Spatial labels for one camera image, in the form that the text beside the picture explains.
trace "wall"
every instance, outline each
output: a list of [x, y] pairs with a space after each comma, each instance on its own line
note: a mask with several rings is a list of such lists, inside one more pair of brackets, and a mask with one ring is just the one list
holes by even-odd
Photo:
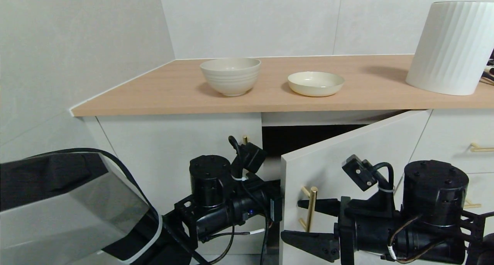
[[160, 0], [0, 0], [0, 24], [0, 161], [97, 146], [67, 109], [174, 59]]
[[434, 1], [455, 0], [162, 0], [162, 3], [175, 57], [190, 59], [413, 54]]

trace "countertop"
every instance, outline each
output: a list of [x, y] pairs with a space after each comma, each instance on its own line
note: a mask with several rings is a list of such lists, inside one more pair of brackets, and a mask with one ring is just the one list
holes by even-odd
[[[494, 109], [494, 87], [479, 83], [470, 96], [424, 91], [405, 83], [413, 55], [259, 58], [254, 88], [226, 97], [206, 83], [199, 64], [175, 60], [72, 109], [74, 116], [166, 115], [221, 112], [297, 112], [320, 110]], [[287, 76], [326, 71], [345, 78], [329, 97], [291, 91]]]

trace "cabinet handle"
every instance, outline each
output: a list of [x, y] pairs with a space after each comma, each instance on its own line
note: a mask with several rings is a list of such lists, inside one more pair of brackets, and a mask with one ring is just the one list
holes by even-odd
[[464, 209], [469, 209], [469, 208], [479, 208], [482, 207], [482, 204], [478, 203], [472, 203], [470, 200], [465, 199], [466, 204], [464, 205]]
[[477, 143], [472, 142], [470, 151], [472, 152], [494, 152], [494, 147], [480, 147]]
[[312, 226], [312, 216], [314, 215], [314, 210], [316, 209], [316, 200], [317, 200], [317, 188], [312, 187], [310, 191], [307, 190], [306, 187], [302, 187], [302, 192], [309, 198], [309, 208], [307, 208], [307, 221], [299, 218], [298, 221], [304, 228], [305, 232], [310, 232], [310, 228]]

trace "ceramic bowl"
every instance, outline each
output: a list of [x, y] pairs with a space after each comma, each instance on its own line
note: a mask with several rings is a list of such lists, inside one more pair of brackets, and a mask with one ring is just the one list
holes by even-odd
[[261, 61], [254, 58], [222, 58], [200, 65], [208, 84], [225, 96], [240, 96], [254, 87]]
[[333, 95], [344, 82], [343, 77], [325, 72], [306, 71], [288, 76], [288, 84], [294, 92], [311, 97]]

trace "white vase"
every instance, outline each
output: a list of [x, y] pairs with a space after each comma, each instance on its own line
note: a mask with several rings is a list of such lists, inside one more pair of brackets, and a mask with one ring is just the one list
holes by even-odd
[[406, 83], [443, 94], [473, 94], [493, 48], [494, 3], [435, 2]]

